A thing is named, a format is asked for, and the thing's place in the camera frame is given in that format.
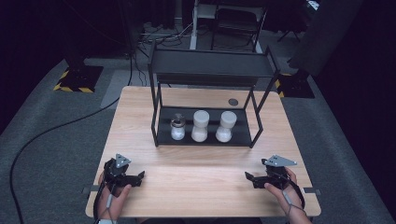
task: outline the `black metal frame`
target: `black metal frame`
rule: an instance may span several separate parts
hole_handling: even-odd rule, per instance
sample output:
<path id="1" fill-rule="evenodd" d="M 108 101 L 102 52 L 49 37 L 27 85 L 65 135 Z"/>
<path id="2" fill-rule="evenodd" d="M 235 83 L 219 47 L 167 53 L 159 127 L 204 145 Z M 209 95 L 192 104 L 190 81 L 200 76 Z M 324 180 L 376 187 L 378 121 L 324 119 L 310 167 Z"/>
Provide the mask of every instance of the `black metal frame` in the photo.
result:
<path id="1" fill-rule="evenodd" d="M 259 77 L 241 77 L 238 75 L 224 75 L 224 74 L 195 74 L 197 78 L 200 76 L 210 76 L 215 80 L 214 82 L 211 82 L 210 80 L 206 81 L 201 81 L 196 80 L 196 79 L 183 79 L 179 80 L 178 77 L 180 77 L 180 74 L 177 72 L 172 73 L 172 72 L 167 72 L 167 73 L 157 73 L 157 91 L 155 91 L 155 84 L 154 84 L 154 71 L 153 69 L 153 56 L 154 56 L 154 51 L 157 50 L 157 46 L 155 42 L 153 42 L 153 45 L 151 46 L 151 51 L 150 55 L 148 58 L 148 72 L 149 72 L 149 81 L 150 81 L 150 87 L 151 87 L 151 94 L 152 94 L 152 101 L 153 101 L 153 117 L 152 117 L 152 122 L 151 122 L 151 131 L 152 135 L 154 138 L 154 143 L 155 146 L 157 147 L 158 145 L 195 145 L 195 146 L 228 146 L 228 147 L 241 147 L 241 146 L 249 146 L 250 148 L 253 148 L 257 140 L 259 139 L 260 135 L 262 134 L 263 127 L 262 127 L 262 120 L 260 118 L 260 111 L 262 109 L 262 106 L 268 97 L 269 91 L 271 88 L 274 86 L 275 81 L 277 80 L 277 77 L 279 75 L 279 69 L 278 65 L 276 62 L 276 57 L 274 56 L 273 52 L 269 48 L 265 50 L 264 55 L 266 57 L 270 57 L 273 63 L 273 67 L 275 69 L 272 69 L 274 71 L 273 74 L 266 75 L 267 77 L 271 77 L 271 81 L 269 85 L 267 86 L 265 93 L 263 97 L 261 98 L 260 102 L 257 104 L 256 97 L 254 94 L 255 90 L 255 85 L 257 83 L 257 80 Z M 224 53 L 224 54 L 237 54 L 235 52 L 219 52 L 219 53 Z M 162 84 L 188 84 L 188 85 L 196 85 L 196 84 L 201 84 L 205 86 L 218 86 L 219 81 L 221 79 L 224 79 L 227 77 L 227 82 L 225 82 L 223 85 L 220 86 L 235 86 L 235 87 L 249 87 L 249 91 L 247 94 L 247 99 L 245 101 L 245 104 L 243 107 L 239 107 L 237 109 L 233 108 L 208 108 L 208 107 L 183 107 L 183 106 L 170 106 L 170 105 L 164 105 L 163 104 L 163 94 L 162 94 Z M 249 102 L 252 102 L 255 114 L 256 114 L 256 120 L 258 122 L 259 130 L 254 136 L 253 140 L 251 140 L 251 135 L 250 131 L 248 128 L 248 118 L 246 115 L 246 109 L 248 107 Z M 192 127 L 192 111 L 196 111 L 199 109 L 203 109 L 209 112 L 211 120 L 209 121 L 209 126 L 208 126 L 208 138 L 203 142 L 203 143 L 197 143 L 193 141 L 190 137 L 191 130 L 190 128 Z M 238 116 L 238 121 L 235 124 L 235 127 L 233 128 L 233 134 L 234 131 L 239 132 L 239 138 L 232 138 L 232 140 L 229 143 L 221 143 L 216 140 L 215 136 L 213 133 L 216 131 L 214 130 L 215 126 L 219 126 L 219 120 L 220 120 L 220 114 L 225 111 L 225 110 L 231 110 L 234 113 L 237 113 Z M 170 130 L 171 127 L 169 125 L 171 114 L 183 111 L 183 115 L 186 117 L 186 136 L 179 141 L 173 140 L 170 136 Z"/>

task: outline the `black chair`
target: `black chair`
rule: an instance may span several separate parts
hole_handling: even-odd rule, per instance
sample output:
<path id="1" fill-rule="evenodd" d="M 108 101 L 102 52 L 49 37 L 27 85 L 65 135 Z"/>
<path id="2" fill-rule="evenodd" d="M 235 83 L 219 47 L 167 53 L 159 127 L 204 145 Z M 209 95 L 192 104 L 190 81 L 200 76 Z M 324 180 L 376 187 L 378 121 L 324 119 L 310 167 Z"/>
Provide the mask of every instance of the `black chair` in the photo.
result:
<path id="1" fill-rule="evenodd" d="M 218 0 L 210 49 L 215 46 L 216 34 L 222 32 L 248 35 L 246 46 L 252 43 L 252 51 L 255 52 L 268 5 L 269 0 Z"/>

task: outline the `dark background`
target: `dark background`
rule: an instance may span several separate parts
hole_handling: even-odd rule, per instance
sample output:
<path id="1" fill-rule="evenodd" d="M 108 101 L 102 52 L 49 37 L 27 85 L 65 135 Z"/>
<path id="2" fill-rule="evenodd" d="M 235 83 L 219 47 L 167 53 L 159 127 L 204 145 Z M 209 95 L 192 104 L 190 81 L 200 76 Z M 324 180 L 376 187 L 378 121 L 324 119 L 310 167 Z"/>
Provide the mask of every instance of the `dark background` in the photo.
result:
<path id="1" fill-rule="evenodd" d="M 117 1 L 109 4 L 104 0 L 70 0 L 68 3 L 100 31 L 125 43 Z M 396 218 L 396 196 L 391 185 L 396 180 L 394 8 L 395 3 L 390 0 L 364 1 L 346 36 L 314 80 L 364 170 Z M 37 83 L 64 56 L 51 29 L 56 24 L 42 22 L 40 13 L 44 12 L 35 1 L 2 1 L 0 10 L 1 133 Z M 97 34 L 69 7 L 60 10 L 82 57 L 124 50 L 125 45 Z M 342 181 L 334 187 L 341 188 Z"/>

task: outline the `wooden table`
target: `wooden table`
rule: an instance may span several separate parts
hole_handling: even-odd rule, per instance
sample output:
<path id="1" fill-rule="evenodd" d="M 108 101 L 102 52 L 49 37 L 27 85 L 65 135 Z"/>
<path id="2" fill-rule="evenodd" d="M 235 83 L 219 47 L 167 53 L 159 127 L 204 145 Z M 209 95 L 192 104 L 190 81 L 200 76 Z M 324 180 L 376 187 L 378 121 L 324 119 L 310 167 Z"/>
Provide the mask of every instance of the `wooden table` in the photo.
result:
<path id="1" fill-rule="evenodd" d="M 243 106 L 246 91 L 163 88 L 169 105 L 232 107 L 230 98 Z M 155 147 L 150 124 L 153 112 L 150 88 L 125 87 L 121 93 L 94 185 L 103 166 L 116 153 L 132 160 L 127 175 L 146 171 L 140 188 L 133 188 L 122 217 L 283 217 L 276 198 L 265 189 L 254 189 L 245 172 L 266 175 L 261 159 L 274 154 L 297 161 L 290 169 L 300 188 L 311 188 L 304 161 L 283 105 L 270 92 L 261 111 L 264 131 L 254 148 L 212 146 Z M 257 132 L 252 106 L 247 108 L 249 128 Z M 93 217 L 96 191 L 91 192 L 86 214 Z M 305 211 L 320 214 L 314 193 L 305 193 Z"/>

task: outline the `white jar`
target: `white jar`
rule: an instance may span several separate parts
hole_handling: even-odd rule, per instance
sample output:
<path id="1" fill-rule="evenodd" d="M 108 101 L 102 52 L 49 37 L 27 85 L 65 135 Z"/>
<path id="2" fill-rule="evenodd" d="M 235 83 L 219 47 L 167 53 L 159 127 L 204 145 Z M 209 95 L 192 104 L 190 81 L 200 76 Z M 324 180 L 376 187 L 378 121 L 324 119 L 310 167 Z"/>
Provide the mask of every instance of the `white jar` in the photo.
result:
<path id="1" fill-rule="evenodd" d="M 216 131 L 216 138 L 222 142 L 226 143 L 233 137 L 232 128 L 236 123 L 236 115 L 232 111 L 224 111 L 221 114 L 220 126 Z"/>
<path id="2" fill-rule="evenodd" d="M 194 126 L 192 127 L 191 137 L 195 142 L 204 142 L 207 138 L 207 125 L 209 123 L 209 113 L 198 110 L 194 113 Z"/>
<path id="3" fill-rule="evenodd" d="M 186 119 L 181 114 L 175 114 L 175 116 L 171 120 L 171 135 L 175 140 L 181 140 L 184 138 L 186 131 L 184 130 L 184 126 L 186 124 Z"/>

